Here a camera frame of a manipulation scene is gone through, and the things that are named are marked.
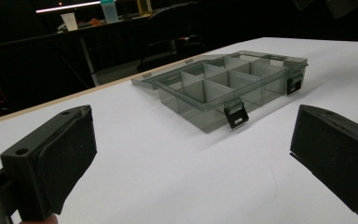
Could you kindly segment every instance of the white cup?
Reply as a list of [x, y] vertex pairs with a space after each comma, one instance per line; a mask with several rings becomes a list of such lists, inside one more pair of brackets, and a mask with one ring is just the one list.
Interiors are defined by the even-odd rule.
[[68, 31], [77, 30], [75, 13], [71, 12], [71, 13], [62, 14], [61, 17]]

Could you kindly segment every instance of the dark background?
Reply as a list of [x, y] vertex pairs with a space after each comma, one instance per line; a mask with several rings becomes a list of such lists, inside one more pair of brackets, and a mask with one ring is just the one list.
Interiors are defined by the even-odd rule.
[[[0, 0], [0, 116], [93, 87], [80, 42], [5, 47], [5, 43], [51, 35], [60, 14], [75, 12], [78, 22], [102, 19], [101, 6], [36, 14], [35, 1]], [[153, 9], [185, 0], [151, 0]], [[324, 0], [298, 10], [292, 0], [199, 0], [208, 21], [206, 51], [263, 36], [358, 41], [358, 8], [335, 19]], [[134, 0], [117, 0], [117, 13], [136, 13]], [[136, 27], [85, 36], [96, 70], [138, 59]]]

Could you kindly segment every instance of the bottle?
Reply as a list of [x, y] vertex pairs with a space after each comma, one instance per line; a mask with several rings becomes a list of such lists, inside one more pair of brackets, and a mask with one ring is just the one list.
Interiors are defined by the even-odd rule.
[[118, 21], [115, 0], [101, 0], [101, 7], [107, 23]]
[[139, 9], [139, 16], [151, 16], [152, 11], [152, 4], [150, 3], [150, 0], [136, 0], [138, 3], [138, 9]]

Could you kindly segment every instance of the desk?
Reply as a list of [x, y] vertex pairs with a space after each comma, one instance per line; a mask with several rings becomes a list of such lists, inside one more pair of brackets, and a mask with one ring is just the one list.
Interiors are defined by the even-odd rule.
[[1, 120], [0, 153], [59, 112], [91, 105], [98, 154], [61, 223], [358, 223], [289, 155], [300, 105], [358, 122], [358, 42], [260, 38], [209, 53], [241, 49], [307, 58], [303, 88], [235, 131], [206, 134], [127, 78]]
[[83, 53], [84, 53], [84, 58], [85, 61], [87, 61], [87, 64], [89, 66], [89, 72], [90, 75], [92, 77], [92, 80], [95, 84], [95, 86], [98, 86], [98, 80], [95, 74], [95, 70], [94, 70], [94, 65], [92, 62], [92, 59], [89, 55], [89, 50], [88, 47], [86, 45], [86, 40], [89, 40], [89, 43], [91, 41], [95, 41], [95, 40], [101, 40], [101, 38], [95, 38], [98, 35], [104, 34], [104, 33], [112, 33], [114, 34], [115, 32], [118, 33], [118, 31], [120, 32], [124, 32], [124, 31], [131, 31], [133, 34], [129, 34], [129, 35], [125, 35], [126, 38], [139, 38], [139, 29], [140, 27], [142, 27], [142, 25], [144, 24], [144, 22], [147, 20], [147, 17], [138, 17], [138, 18], [133, 18], [131, 20], [127, 20], [127, 21], [118, 21], [118, 22], [113, 22], [113, 23], [107, 23], [101, 26], [95, 26], [95, 27], [87, 27], [87, 28], [83, 28], [83, 29], [78, 29], [78, 30], [74, 30], [71, 32], [63, 32], [63, 33], [57, 33], [57, 34], [50, 34], [50, 35], [42, 35], [42, 36], [36, 36], [36, 37], [32, 37], [32, 38], [28, 38], [28, 39], [22, 39], [22, 40], [17, 40], [17, 41], [12, 41], [12, 42], [6, 42], [6, 43], [2, 43], [0, 44], [0, 53], [5, 53], [7, 50], [10, 49], [20, 49], [22, 47], [30, 47], [30, 46], [35, 46], [37, 48], [38, 45], [46, 45], [46, 44], [50, 44], [50, 43], [66, 43], [64, 41], [67, 40], [75, 40], [75, 41], [80, 41], [79, 42], [79, 46], [81, 46]]

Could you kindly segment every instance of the translucent plastic organizer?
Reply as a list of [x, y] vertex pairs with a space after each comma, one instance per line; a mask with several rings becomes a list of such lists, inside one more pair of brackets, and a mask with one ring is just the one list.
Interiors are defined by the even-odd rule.
[[307, 59], [242, 50], [204, 55], [132, 79], [206, 133], [246, 122], [248, 112], [301, 89]]

